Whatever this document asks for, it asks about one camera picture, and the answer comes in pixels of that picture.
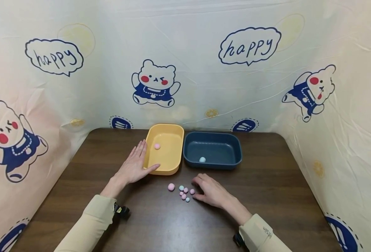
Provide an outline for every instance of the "dark blue plastic tray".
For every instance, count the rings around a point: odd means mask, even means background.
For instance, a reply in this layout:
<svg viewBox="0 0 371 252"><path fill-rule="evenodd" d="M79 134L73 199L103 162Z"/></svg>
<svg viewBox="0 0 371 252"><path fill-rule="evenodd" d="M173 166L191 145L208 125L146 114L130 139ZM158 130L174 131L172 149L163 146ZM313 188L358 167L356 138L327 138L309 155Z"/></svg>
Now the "dark blue plastic tray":
<svg viewBox="0 0 371 252"><path fill-rule="evenodd" d="M232 170L242 161L241 149L238 138L229 133L191 132L184 139L183 157L191 167Z"/></svg>

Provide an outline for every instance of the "left hand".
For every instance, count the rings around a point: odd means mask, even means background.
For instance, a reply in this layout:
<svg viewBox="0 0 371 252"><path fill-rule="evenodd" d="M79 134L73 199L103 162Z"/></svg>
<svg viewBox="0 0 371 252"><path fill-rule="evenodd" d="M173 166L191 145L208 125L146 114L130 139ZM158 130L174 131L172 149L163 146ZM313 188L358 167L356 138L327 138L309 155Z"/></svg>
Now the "left hand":
<svg viewBox="0 0 371 252"><path fill-rule="evenodd" d="M144 160L148 145L145 140L140 141L134 147L127 160L122 164L118 172L110 179L106 187L100 193L101 196L115 198L122 189L129 183L134 183L152 171L159 168L160 164L154 164L148 169L144 169Z"/></svg>

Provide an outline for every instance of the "hand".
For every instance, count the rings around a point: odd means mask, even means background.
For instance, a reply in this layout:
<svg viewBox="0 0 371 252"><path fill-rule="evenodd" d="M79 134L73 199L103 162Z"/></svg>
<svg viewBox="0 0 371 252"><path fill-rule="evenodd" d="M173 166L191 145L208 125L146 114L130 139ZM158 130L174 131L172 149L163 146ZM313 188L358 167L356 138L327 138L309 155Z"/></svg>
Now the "hand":
<svg viewBox="0 0 371 252"><path fill-rule="evenodd" d="M115 198L122 189L129 183L134 183L152 171L159 168L160 164L154 164L148 169L144 169L144 160L148 145L145 140L140 141L134 147L127 160L122 164L118 172L110 179L106 187L100 193L101 196Z"/></svg>
<svg viewBox="0 0 371 252"><path fill-rule="evenodd" d="M219 207L228 212L239 225L244 225L252 214L244 207L236 197L228 193L223 186L206 174L198 174L192 179L199 185L204 194L194 194L193 198L214 207Z"/></svg>
<svg viewBox="0 0 371 252"><path fill-rule="evenodd" d="M193 198L211 206L223 209L227 202L234 198L223 186L205 173L198 174L192 182L204 191L204 194L194 194Z"/></svg>

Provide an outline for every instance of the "yellow circle print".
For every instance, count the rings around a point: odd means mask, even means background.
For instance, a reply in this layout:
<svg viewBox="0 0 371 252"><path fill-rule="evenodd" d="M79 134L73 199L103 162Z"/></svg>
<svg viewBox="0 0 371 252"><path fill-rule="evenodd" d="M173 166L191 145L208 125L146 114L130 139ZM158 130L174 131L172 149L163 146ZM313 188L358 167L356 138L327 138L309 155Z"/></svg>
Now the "yellow circle print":
<svg viewBox="0 0 371 252"><path fill-rule="evenodd" d="M282 33L281 41L276 51L283 51L293 45L300 37L305 26L305 18L300 14L292 14L276 24L276 29Z"/></svg>
<svg viewBox="0 0 371 252"><path fill-rule="evenodd" d="M85 120L83 119L72 119L71 120L71 125L73 127L79 127L79 126L82 126L83 124L85 124Z"/></svg>
<svg viewBox="0 0 371 252"><path fill-rule="evenodd" d="M86 58L95 49L96 39L89 27L84 24L69 24L58 31L57 38L74 43Z"/></svg>
<svg viewBox="0 0 371 252"><path fill-rule="evenodd" d="M219 113L216 109L208 109L206 112L205 112L205 117L207 118L211 118L211 117L215 117L217 116Z"/></svg>
<svg viewBox="0 0 371 252"><path fill-rule="evenodd" d="M314 161L313 170L319 178L324 178L324 168L320 161Z"/></svg>

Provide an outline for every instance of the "fabric backdrop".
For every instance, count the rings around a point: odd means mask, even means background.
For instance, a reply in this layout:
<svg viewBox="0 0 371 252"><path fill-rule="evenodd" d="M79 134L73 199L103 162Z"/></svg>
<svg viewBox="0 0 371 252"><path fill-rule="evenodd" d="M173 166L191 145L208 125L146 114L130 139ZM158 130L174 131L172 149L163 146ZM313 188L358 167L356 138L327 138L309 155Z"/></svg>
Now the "fabric backdrop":
<svg viewBox="0 0 371 252"><path fill-rule="evenodd" d="M0 251L99 127L276 132L371 252L371 1L0 0Z"/></svg>

